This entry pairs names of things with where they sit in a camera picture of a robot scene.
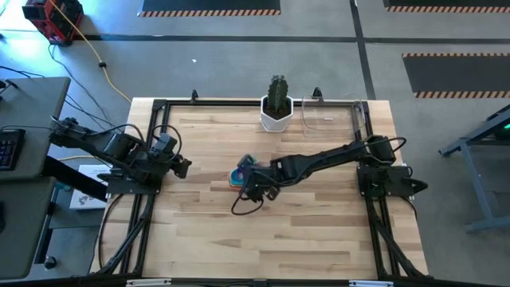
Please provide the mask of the black hazard-striped floor mat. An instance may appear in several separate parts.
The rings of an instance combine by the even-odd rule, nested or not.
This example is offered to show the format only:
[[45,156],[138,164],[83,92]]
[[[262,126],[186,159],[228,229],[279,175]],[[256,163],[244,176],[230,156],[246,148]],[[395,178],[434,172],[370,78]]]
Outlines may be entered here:
[[281,0],[143,0],[141,18],[243,17],[281,14]]
[[382,0],[388,12],[510,13],[510,0]]
[[510,53],[404,53],[418,99],[510,98]]

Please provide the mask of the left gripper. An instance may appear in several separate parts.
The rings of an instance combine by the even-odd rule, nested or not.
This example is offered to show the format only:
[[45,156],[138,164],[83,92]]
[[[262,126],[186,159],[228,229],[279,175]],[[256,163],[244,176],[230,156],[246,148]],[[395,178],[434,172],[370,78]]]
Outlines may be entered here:
[[[168,159],[159,159],[153,157],[152,163],[155,166],[153,167],[152,175],[154,177],[163,178],[165,174],[171,169],[171,166],[174,164],[174,161],[177,157],[177,155],[172,155]],[[181,158],[178,162],[178,167],[174,169],[174,174],[180,179],[185,179],[191,164],[192,162],[190,160]]]

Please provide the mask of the black keyboard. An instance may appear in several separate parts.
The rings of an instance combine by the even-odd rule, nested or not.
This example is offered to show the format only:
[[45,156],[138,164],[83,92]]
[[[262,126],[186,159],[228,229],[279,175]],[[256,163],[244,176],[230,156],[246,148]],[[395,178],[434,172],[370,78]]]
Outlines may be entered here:
[[25,141],[24,129],[0,130],[0,171],[13,171]]

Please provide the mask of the white hexagonal plant pot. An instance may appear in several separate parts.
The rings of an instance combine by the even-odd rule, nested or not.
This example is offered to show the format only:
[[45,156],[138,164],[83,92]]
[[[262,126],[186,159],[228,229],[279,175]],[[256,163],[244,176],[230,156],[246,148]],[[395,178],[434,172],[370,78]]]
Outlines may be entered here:
[[290,122],[294,114],[294,101],[290,96],[286,96],[287,104],[289,107],[289,112],[286,115],[278,120],[272,118],[269,114],[264,111],[265,102],[268,99],[268,95],[263,96],[261,98],[260,104],[260,122],[263,129],[269,133],[280,133],[283,132]]

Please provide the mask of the grey table stand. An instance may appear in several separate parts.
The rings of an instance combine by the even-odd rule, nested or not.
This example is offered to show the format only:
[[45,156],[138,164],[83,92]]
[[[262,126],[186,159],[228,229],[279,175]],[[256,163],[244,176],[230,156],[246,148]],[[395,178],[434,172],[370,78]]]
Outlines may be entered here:
[[459,137],[457,140],[454,140],[444,148],[438,150],[442,157],[449,157],[453,153],[459,151],[468,169],[477,201],[483,214],[483,218],[481,220],[465,225],[465,231],[468,233],[510,227],[510,215],[496,217],[492,212],[488,196],[486,195],[483,182],[481,180],[481,174],[477,171],[471,153],[472,146],[510,146],[510,140],[499,140],[497,137],[493,137],[488,140],[488,137],[492,136],[499,130],[510,131],[510,104],[504,106],[497,112],[494,112],[478,128],[473,129],[471,132]]

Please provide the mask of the black aluminium table frame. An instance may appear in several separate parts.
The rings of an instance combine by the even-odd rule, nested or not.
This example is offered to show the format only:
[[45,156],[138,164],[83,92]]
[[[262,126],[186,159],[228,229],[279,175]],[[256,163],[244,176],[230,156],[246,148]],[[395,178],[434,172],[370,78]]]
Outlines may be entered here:
[[180,136],[180,154],[192,164],[185,179],[169,171],[158,194],[123,194],[110,205],[93,272],[196,285],[372,280],[408,286],[428,280],[410,196],[363,196],[357,162],[317,171],[281,188],[273,201],[239,198],[237,164],[245,154],[266,166],[286,155],[387,136],[398,138],[391,143],[394,164],[404,166],[403,138],[389,103],[362,102],[366,124],[355,138],[313,139],[303,134],[301,100],[294,100],[288,127],[269,133],[258,98],[198,98],[194,104],[135,98],[127,133]]

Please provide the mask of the green cactus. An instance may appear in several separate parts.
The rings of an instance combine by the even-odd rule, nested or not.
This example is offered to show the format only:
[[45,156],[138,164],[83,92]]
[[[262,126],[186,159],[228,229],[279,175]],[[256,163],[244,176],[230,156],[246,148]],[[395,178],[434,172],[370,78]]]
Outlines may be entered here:
[[276,117],[283,117],[288,114],[288,83],[284,75],[275,75],[269,86],[265,111]]

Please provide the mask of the silver frame bracket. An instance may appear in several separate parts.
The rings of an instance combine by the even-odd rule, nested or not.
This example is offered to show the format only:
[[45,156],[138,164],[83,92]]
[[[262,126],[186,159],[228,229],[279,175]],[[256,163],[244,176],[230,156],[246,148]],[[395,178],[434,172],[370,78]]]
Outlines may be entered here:
[[365,280],[351,280],[349,287],[394,287],[392,281],[365,281]]
[[170,278],[140,278],[127,280],[125,287],[169,287]]

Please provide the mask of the red equipment box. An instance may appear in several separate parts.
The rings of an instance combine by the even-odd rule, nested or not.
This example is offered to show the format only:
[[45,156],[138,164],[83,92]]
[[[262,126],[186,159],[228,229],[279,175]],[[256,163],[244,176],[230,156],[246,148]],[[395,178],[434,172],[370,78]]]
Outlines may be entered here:
[[83,16],[83,6],[78,0],[27,0],[22,6],[25,19],[29,20],[52,45],[70,46],[76,34],[75,29],[57,8],[75,26]]

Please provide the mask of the white paper sheet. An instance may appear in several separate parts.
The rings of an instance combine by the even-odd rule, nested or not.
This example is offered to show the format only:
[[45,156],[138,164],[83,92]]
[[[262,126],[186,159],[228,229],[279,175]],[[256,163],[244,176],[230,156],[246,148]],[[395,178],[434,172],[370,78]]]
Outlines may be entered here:
[[[107,174],[111,167],[108,165],[80,165],[78,171],[101,183],[104,186],[108,184],[98,177],[98,174]],[[92,196],[86,195],[85,193],[74,189],[72,198],[69,204],[71,210],[97,210],[104,209],[106,202],[99,199],[95,199]]]

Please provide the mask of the grey desk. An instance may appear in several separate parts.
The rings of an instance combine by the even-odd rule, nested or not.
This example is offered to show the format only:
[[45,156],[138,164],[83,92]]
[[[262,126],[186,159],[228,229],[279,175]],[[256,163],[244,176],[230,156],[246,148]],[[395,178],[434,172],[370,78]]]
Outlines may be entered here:
[[0,280],[26,277],[33,264],[56,182],[41,176],[49,129],[70,84],[67,77],[12,81],[2,91],[0,130],[22,128],[25,136],[15,168],[0,168]]

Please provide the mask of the clear plastic basket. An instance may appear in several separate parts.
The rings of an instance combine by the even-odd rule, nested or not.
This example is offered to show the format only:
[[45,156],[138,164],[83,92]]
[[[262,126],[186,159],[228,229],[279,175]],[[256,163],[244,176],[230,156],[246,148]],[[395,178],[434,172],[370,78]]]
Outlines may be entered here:
[[366,124],[361,100],[326,100],[323,96],[303,96],[301,123],[307,138],[355,138]]

